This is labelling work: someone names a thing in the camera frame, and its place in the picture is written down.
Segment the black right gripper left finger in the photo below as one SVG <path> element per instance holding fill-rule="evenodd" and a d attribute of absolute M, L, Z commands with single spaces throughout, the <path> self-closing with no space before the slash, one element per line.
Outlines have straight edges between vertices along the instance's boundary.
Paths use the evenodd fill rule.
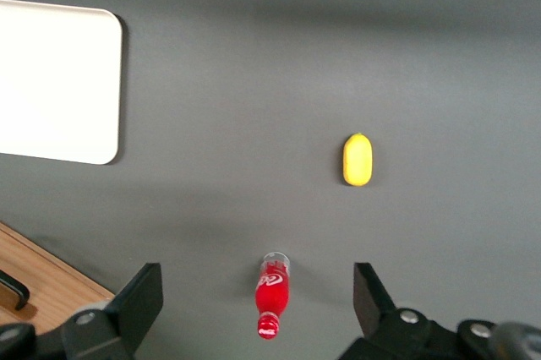
<path fill-rule="evenodd" d="M 147 263 L 104 308 L 80 310 L 47 333 L 3 325 L 1 358 L 134 359 L 162 306 L 161 265 Z"/>

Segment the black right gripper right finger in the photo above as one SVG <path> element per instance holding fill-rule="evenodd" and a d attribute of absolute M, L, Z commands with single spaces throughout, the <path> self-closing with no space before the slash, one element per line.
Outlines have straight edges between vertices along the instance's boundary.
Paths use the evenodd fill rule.
<path fill-rule="evenodd" d="M 466 319 L 448 330 L 413 308 L 392 301 L 373 266 L 356 263 L 352 302 L 362 335 L 341 359 L 491 359 L 495 324 Z"/>

